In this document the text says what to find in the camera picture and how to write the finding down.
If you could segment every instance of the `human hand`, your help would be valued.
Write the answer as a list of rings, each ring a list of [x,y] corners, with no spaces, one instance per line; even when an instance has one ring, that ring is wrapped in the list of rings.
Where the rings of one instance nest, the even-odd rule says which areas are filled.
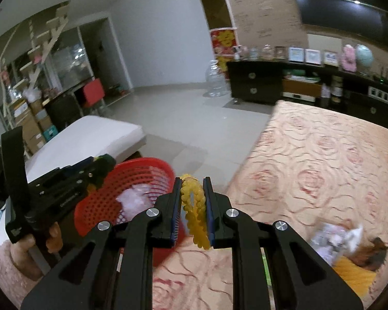
[[[49,253],[56,253],[63,247],[62,232],[57,222],[51,226],[49,234],[46,247]],[[37,281],[42,276],[42,272],[28,252],[35,244],[36,239],[29,234],[10,246],[10,255],[15,267],[33,281]]]

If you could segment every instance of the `red plastic basket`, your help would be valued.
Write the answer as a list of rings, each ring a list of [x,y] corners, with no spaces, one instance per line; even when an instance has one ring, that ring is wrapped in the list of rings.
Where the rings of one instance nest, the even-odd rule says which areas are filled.
[[[174,179],[171,166],[160,159],[142,157],[118,164],[99,190],[77,204],[74,214],[76,230],[85,236],[101,221],[107,220],[113,225],[129,221],[122,213],[122,205],[116,201],[124,190],[135,184],[149,184],[151,190],[148,196],[154,204],[159,196],[172,192]],[[184,231],[180,225],[178,242],[183,238]],[[155,249],[154,266],[158,266],[170,253],[170,250]]]

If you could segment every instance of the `picture frame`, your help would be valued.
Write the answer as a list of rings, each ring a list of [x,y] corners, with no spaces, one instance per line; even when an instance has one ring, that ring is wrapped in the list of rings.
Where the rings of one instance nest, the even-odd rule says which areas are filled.
[[[297,61],[304,63],[304,49],[302,48],[289,48],[289,61]]]
[[[274,48],[274,57],[276,59],[286,59],[287,50],[286,47],[278,47]]]
[[[339,57],[337,52],[325,51],[324,52],[324,64],[339,66]]]
[[[308,64],[322,65],[321,51],[306,49],[305,50],[305,61]]]

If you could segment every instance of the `metal bolt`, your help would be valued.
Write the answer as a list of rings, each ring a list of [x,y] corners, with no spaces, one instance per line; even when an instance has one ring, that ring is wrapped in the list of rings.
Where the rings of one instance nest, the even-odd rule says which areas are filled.
[[[148,209],[146,211],[146,215],[147,216],[157,216],[159,214],[160,214],[160,211],[158,209],[156,209],[156,208]]]
[[[239,215],[239,212],[236,209],[228,209],[226,211],[226,215],[228,215],[230,218],[235,218]]]
[[[109,223],[109,221],[101,221],[98,224],[98,230],[100,231],[106,231],[110,227],[111,227],[111,224]]]
[[[286,224],[284,221],[278,221],[274,226],[279,230],[279,231],[285,231],[288,229],[288,224]]]

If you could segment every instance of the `pink stuffed toy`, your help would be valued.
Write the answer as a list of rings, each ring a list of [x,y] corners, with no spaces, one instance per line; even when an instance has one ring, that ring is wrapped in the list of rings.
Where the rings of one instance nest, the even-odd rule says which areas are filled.
[[[356,72],[356,54],[352,45],[345,45],[342,53],[342,67],[346,71]]]

